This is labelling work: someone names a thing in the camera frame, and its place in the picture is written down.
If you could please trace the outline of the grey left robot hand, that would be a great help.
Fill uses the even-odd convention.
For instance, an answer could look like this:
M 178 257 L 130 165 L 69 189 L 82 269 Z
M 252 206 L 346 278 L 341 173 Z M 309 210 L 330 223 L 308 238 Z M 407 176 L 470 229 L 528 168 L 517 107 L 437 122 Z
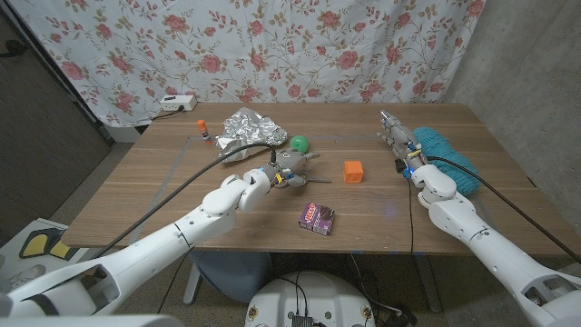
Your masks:
M 261 170 L 269 177 L 271 187 L 301 187 L 308 182 L 311 160 L 320 157 L 317 153 L 302 153 L 294 148 L 289 148 L 276 153 L 275 161 L 267 163 Z

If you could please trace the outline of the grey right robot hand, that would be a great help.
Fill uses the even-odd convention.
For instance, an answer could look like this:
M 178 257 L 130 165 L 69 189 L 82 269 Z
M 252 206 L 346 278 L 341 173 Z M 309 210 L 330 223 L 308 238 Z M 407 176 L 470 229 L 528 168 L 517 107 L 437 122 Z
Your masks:
M 407 170 L 409 174 L 413 174 L 415 170 L 426 164 L 421 143 L 396 116 L 384 110 L 380 114 L 380 122 L 385 132 L 377 133 L 377 137 L 391 147 L 396 156 L 398 172 L 402 173 Z

